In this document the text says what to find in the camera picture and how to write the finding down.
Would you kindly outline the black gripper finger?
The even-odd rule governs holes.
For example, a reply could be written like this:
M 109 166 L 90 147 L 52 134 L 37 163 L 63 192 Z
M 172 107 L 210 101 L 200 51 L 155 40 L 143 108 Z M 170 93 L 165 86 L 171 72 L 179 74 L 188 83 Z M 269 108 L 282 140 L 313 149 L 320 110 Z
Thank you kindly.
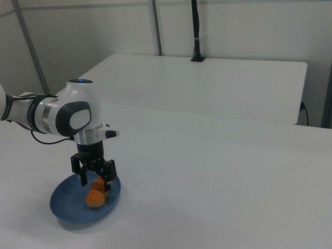
M 82 160 L 79 154 L 74 154 L 71 156 L 71 167 L 72 172 L 79 176 L 81 185 L 85 186 L 87 184 L 87 162 Z
M 100 170 L 99 176 L 104 181 L 105 191 L 110 190 L 112 181 L 116 178 L 116 166 L 114 160 L 104 161 Z

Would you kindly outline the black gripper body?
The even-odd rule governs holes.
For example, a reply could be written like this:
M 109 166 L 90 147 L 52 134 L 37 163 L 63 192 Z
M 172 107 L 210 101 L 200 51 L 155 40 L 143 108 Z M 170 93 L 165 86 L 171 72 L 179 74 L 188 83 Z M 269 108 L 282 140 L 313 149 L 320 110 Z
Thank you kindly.
M 102 169 L 105 161 L 102 141 L 90 145 L 77 144 L 77 149 L 79 161 L 86 170 L 99 172 Z

